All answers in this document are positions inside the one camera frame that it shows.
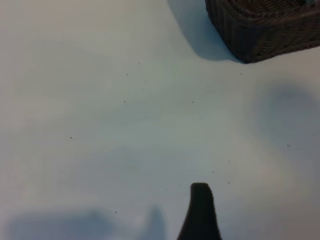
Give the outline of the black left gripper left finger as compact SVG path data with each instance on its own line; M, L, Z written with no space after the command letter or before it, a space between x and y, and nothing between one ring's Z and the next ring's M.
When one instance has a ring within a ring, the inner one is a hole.
M178 240L194 240L196 238L198 227L196 221L197 211L195 203L198 186L199 183L193 183L190 186L190 201L183 225L177 237Z

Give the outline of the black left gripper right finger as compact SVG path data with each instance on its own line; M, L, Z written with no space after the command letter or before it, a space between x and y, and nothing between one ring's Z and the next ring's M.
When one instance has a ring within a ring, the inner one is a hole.
M213 193L207 183L202 184L202 239L203 240L221 240L221 233L218 226Z

